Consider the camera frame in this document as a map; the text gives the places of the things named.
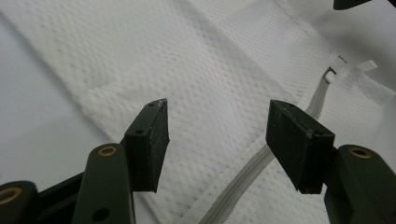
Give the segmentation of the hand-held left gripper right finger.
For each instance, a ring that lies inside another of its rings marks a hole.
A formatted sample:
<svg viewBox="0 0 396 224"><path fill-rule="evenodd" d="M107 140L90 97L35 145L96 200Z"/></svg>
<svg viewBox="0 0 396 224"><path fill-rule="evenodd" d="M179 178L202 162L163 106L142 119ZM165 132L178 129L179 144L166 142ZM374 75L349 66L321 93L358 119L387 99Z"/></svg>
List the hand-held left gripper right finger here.
<svg viewBox="0 0 396 224"><path fill-rule="evenodd" d="M298 106L271 100L266 143L302 194L320 194L335 134Z"/></svg>

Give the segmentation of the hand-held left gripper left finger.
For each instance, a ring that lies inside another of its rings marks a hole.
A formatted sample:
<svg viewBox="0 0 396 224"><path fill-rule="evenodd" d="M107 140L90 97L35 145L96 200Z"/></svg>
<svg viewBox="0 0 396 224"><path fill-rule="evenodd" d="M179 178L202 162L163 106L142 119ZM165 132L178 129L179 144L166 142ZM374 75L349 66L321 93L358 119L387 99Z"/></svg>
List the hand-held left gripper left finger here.
<svg viewBox="0 0 396 224"><path fill-rule="evenodd" d="M124 134L132 191L156 192L170 142L167 100L146 104Z"/></svg>

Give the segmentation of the white mesh zip jacket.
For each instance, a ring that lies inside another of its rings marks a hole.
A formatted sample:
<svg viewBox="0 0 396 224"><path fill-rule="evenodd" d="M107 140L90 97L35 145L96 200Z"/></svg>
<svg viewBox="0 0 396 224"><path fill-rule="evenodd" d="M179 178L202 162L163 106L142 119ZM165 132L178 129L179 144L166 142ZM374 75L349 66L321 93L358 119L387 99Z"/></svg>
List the white mesh zip jacket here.
<svg viewBox="0 0 396 224"><path fill-rule="evenodd" d="M111 140L167 101L170 144L143 197L158 224L330 224L266 148L269 104L368 147L394 96L369 77L369 48L396 37L388 0L0 0L0 15Z"/></svg>

